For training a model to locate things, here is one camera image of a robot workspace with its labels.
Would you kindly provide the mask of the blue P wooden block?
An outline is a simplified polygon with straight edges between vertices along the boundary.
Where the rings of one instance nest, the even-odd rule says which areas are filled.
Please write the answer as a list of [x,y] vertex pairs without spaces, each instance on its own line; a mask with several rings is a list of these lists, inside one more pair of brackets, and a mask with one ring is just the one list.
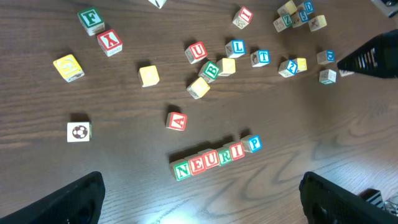
[[254,153],[262,149],[262,142],[259,135],[248,135],[241,139],[244,151]]

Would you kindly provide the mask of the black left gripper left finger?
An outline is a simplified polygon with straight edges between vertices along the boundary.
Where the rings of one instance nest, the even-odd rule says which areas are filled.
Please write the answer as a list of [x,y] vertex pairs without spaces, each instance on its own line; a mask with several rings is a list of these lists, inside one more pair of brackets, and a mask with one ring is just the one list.
[[103,176],[94,171],[50,195],[1,218],[1,223],[93,223],[105,196]]

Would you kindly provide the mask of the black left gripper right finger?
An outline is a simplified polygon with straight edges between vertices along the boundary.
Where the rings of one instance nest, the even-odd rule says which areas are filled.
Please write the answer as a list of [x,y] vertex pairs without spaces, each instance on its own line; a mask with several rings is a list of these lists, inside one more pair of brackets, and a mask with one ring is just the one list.
[[306,172],[299,185],[300,200],[309,223],[397,223],[385,210],[381,191],[352,194],[314,172]]

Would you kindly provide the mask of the green N wooden block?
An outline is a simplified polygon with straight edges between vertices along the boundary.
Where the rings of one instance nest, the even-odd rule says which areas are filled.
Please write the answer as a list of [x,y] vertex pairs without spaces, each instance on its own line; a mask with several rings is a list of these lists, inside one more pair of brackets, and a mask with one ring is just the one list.
[[190,166],[187,160],[179,159],[169,164],[170,170],[177,181],[189,178],[192,176]]

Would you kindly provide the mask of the green R wooden block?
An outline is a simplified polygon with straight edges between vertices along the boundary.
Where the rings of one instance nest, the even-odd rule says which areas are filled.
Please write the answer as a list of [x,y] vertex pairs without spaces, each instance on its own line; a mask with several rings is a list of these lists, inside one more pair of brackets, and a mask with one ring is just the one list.
[[221,147],[218,148],[216,151],[218,154],[220,166],[225,166],[226,164],[229,164],[233,161],[231,157],[231,151],[229,150],[229,148]]

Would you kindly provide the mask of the red E wooden block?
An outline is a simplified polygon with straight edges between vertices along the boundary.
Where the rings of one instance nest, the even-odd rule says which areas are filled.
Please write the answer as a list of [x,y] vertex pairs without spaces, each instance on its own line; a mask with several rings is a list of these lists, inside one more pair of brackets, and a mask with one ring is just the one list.
[[206,171],[205,160],[202,155],[194,154],[185,158],[188,161],[188,165],[192,175],[198,175]]

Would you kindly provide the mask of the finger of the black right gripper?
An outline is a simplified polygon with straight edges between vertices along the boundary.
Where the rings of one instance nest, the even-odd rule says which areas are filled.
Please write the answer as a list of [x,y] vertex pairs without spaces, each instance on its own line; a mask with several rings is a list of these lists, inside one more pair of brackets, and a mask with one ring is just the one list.
[[380,34],[337,63],[339,70],[397,78],[397,29]]

